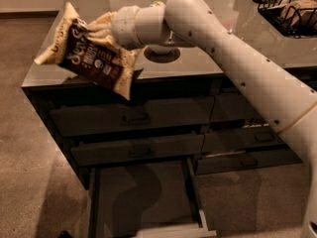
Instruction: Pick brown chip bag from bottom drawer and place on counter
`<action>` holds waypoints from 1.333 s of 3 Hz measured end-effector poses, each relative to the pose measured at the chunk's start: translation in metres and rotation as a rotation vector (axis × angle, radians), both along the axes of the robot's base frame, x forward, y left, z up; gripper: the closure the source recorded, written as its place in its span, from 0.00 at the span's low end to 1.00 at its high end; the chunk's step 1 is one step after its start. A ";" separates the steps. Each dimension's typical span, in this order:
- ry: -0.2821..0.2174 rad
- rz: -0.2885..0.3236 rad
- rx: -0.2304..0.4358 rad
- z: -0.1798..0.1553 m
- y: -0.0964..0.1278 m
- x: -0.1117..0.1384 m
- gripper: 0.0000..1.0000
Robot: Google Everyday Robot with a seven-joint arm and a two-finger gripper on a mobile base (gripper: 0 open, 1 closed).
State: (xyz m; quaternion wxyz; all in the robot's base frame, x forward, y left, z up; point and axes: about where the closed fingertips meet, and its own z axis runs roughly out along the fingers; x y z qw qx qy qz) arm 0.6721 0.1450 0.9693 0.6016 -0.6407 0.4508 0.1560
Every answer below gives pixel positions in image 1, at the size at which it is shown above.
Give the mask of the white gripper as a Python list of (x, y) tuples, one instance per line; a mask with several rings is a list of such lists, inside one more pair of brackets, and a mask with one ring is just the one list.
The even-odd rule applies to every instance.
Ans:
[(127, 50), (140, 49), (143, 45), (139, 41), (136, 31), (136, 17), (139, 10), (138, 6), (127, 6), (117, 12), (107, 12), (101, 15), (88, 24), (90, 30), (87, 38), (110, 49), (120, 49), (121, 47)]

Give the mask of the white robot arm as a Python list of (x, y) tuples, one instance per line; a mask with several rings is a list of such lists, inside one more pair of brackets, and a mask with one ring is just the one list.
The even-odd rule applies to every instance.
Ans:
[(301, 238), (317, 238), (317, 92), (230, 33), (204, 0), (129, 6), (111, 21), (88, 25), (89, 36), (111, 34), (128, 50), (146, 45), (200, 48), (213, 59), (270, 128), (310, 166), (310, 193)]

